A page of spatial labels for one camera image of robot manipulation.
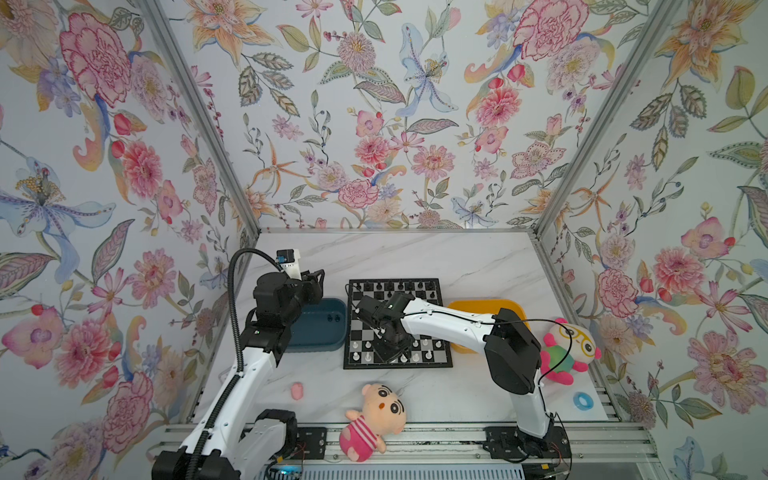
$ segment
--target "white marble surface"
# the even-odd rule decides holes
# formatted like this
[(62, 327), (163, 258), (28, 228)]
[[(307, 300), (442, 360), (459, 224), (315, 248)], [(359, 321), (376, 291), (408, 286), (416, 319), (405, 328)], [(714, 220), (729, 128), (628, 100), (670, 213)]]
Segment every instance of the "white marble surface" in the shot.
[[(269, 254), (293, 248), (302, 270), (325, 269), (325, 296), (346, 301), (350, 279), (436, 277), (443, 303), (470, 298), (505, 298), (519, 303), (528, 318), (554, 319), (560, 309), (526, 233), (265, 233), (257, 247)], [(253, 258), (237, 298), (240, 324), (251, 308), (257, 278), (270, 271)], [(549, 323), (532, 323), (540, 339)], [(205, 412), (234, 360), (231, 330), (225, 333), (197, 414)], [(451, 369), (342, 369), (344, 349), (323, 353), (287, 353), (266, 387), (262, 408), (296, 412), (301, 423), (344, 422), (347, 409), (359, 409), (360, 389), (384, 382), (402, 393), (410, 422), (500, 422), (515, 418), (508, 393), (491, 380), (485, 357), (453, 352)], [(607, 420), (587, 373), (570, 387), (545, 379), (545, 401), (564, 421)], [(304, 386), (294, 401), (290, 387)], [(576, 392), (591, 396), (594, 408), (574, 407)]]

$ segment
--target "yellow tray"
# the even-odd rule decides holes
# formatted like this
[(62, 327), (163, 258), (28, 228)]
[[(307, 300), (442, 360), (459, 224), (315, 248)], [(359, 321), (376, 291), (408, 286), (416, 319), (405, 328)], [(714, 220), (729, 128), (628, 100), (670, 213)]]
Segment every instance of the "yellow tray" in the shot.
[[(453, 308), (454, 310), (461, 310), (462, 312), (467, 313), (498, 313), (498, 311), (502, 308), (506, 308), (507, 310), (511, 310), (518, 314), (520, 319), (525, 320), (527, 317), (525, 316), (525, 310), (523, 310), (523, 307), (519, 306), (517, 303), (511, 301), (511, 300), (505, 300), (500, 298), (492, 298), (492, 299), (486, 299), (486, 300), (457, 300), (455, 302), (451, 302), (448, 305), (448, 308)], [(453, 348), (454, 352), (457, 353), (477, 353), (475, 350), (468, 349), (465, 346), (457, 345), (456, 343), (451, 343), (451, 348)]]

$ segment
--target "plush toy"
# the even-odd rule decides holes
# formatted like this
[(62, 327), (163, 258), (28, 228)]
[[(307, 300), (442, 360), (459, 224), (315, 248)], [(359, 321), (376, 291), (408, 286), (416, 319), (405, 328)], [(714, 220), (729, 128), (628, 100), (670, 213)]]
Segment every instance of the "plush toy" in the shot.
[(362, 395), (362, 412), (347, 410), (346, 418), (352, 423), (339, 437), (339, 446), (353, 462), (364, 462), (373, 450), (386, 452), (382, 435), (398, 434), (406, 426), (406, 408), (388, 386), (366, 385)]
[[(546, 346), (541, 349), (541, 372), (546, 373), (565, 358), (563, 363), (547, 375), (547, 378), (563, 385), (573, 385), (574, 377), (569, 373), (571, 369), (586, 372), (588, 363), (593, 359), (600, 359), (602, 354), (587, 330), (567, 323), (562, 318), (555, 322), (560, 325), (553, 326), (544, 336)], [(573, 344), (571, 354), (568, 355), (571, 336), (573, 336)]]

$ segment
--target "black mounting plate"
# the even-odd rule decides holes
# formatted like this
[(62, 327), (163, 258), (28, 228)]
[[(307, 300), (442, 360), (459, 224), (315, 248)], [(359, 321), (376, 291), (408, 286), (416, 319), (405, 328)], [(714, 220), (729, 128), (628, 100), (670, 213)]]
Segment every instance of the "black mounting plate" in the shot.
[(547, 448), (539, 448), (536, 444), (525, 444), (514, 426), (485, 427), (485, 450), (491, 453), (491, 458), (507, 460), (522, 460), (526, 453), (533, 458), (570, 458), (571, 445), (562, 427), (550, 427), (547, 434)]

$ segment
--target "black cable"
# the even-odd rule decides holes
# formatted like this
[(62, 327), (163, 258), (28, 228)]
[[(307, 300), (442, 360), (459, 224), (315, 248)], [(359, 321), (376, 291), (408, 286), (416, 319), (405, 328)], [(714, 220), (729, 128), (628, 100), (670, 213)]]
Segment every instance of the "black cable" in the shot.
[[(235, 269), (237, 266), (237, 261), (240, 259), (240, 256), (244, 253), (255, 253), (259, 257), (264, 258), (267, 262), (269, 262), (272, 266), (274, 266), (278, 272), (282, 272), (283, 268), (275, 261), (272, 257), (267, 255), (261, 250), (257, 250), (255, 248), (241, 248), (237, 252), (234, 253), (232, 256), (232, 259), (230, 260), (230, 267), (227, 271), (227, 290), (229, 292), (229, 304), (230, 304), (230, 320), (232, 322), (232, 334), (234, 336), (235, 340), (235, 358), (237, 359), (237, 373), (240, 373), (245, 370), (245, 360), (243, 360), (243, 349), (240, 345), (240, 325), (237, 323), (237, 311), (235, 310)], [(211, 411), (210, 416), (208, 417), (208, 421), (205, 423), (205, 431), (200, 433), (200, 437), (197, 439), (197, 444), (195, 445), (194, 450), (192, 451), (192, 456), (190, 457), (190, 462), (187, 465), (187, 474), (185, 475), (186, 480), (194, 480), (197, 477), (197, 467), (200, 464), (200, 457), (203, 454), (203, 448), (205, 447), (205, 442), (207, 442), (209, 433), (208, 429), (212, 429), (214, 425), (216, 425), (216, 418), (218, 418), (219, 413), (221, 412), (221, 409), (224, 407), (224, 403), (227, 401), (227, 398), (230, 396), (230, 393), (232, 393), (232, 390), (235, 388), (235, 385), (237, 385), (237, 382), (240, 380), (239, 375), (235, 375), (232, 377), (229, 383), (227, 383), (227, 386), (224, 388), (224, 391), (221, 393), (221, 396), (219, 397), (218, 402), (216, 402), (216, 405), (214, 406), (214, 409)]]

